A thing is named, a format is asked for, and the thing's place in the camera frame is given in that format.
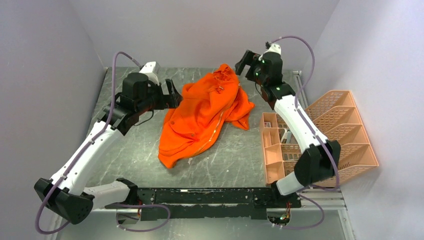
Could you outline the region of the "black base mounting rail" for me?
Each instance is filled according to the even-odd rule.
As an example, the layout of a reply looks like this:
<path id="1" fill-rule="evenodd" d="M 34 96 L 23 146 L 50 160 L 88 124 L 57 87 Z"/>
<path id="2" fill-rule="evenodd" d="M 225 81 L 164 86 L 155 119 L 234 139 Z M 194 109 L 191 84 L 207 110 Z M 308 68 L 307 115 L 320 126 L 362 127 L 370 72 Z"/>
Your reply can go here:
<path id="1" fill-rule="evenodd" d="M 139 188 L 142 221 L 159 219 L 239 218 L 266 220 L 272 210 L 300 208 L 296 193 L 281 196 L 270 187 Z"/>

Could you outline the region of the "aluminium frame rail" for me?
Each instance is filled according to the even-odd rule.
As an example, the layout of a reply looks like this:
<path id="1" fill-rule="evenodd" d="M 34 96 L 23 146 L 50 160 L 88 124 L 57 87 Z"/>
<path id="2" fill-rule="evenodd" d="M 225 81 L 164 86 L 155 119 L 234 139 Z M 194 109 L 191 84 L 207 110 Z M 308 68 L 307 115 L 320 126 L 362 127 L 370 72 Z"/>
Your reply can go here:
<path id="1" fill-rule="evenodd" d="M 303 192 L 287 225 L 272 224 L 284 208 L 256 209 L 246 204 L 172 204 L 164 209 L 98 209 L 78 225 L 49 235 L 50 240 L 355 240 L 342 193 Z"/>

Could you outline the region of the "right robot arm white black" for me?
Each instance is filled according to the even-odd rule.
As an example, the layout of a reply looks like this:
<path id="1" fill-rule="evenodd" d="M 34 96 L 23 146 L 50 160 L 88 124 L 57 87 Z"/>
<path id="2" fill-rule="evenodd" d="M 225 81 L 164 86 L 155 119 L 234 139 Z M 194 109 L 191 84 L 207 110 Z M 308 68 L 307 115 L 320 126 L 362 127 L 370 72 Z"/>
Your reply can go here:
<path id="1" fill-rule="evenodd" d="M 235 73 L 241 75 L 245 67 L 249 67 L 246 79 L 259 86 L 262 99 L 286 123 L 301 152 L 294 170 L 271 184 L 270 202 L 275 207 L 282 207 L 290 194 L 332 177 L 339 184 L 341 145 L 336 140 L 329 140 L 318 129 L 300 105 L 293 88 L 283 81 L 280 52 L 269 49 L 258 54 L 246 50 L 235 64 Z"/>

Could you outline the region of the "orange jacket with pink lining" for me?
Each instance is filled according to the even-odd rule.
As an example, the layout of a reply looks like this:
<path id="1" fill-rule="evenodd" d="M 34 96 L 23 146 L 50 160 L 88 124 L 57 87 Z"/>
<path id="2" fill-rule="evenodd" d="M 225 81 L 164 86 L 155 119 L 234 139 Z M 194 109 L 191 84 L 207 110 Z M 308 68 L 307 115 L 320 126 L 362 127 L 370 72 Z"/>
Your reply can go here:
<path id="1" fill-rule="evenodd" d="M 164 117 L 158 159 L 171 169 L 177 161 L 203 153 L 217 141 L 224 123 L 247 131 L 254 107 L 235 71 L 223 63 L 183 86 L 181 103 Z"/>

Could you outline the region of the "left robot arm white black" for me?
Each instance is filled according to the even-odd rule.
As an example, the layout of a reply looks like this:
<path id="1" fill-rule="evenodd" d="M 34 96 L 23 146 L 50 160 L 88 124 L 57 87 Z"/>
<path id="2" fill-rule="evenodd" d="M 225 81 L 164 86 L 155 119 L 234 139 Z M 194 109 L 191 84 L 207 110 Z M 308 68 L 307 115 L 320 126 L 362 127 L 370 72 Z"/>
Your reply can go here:
<path id="1" fill-rule="evenodd" d="M 93 210 L 115 204 L 132 208 L 138 203 L 137 185 L 125 178 L 95 187 L 86 185 L 104 154 L 139 122 L 142 114 L 179 106 L 183 98 L 173 81 L 166 79 L 165 83 L 167 94 L 152 75 L 127 75 L 122 90 L 103 108 L 103 115 L 69 161 L 51 178 L 35 183 L 37 195 L 49 210 L 76 225 Z"/>

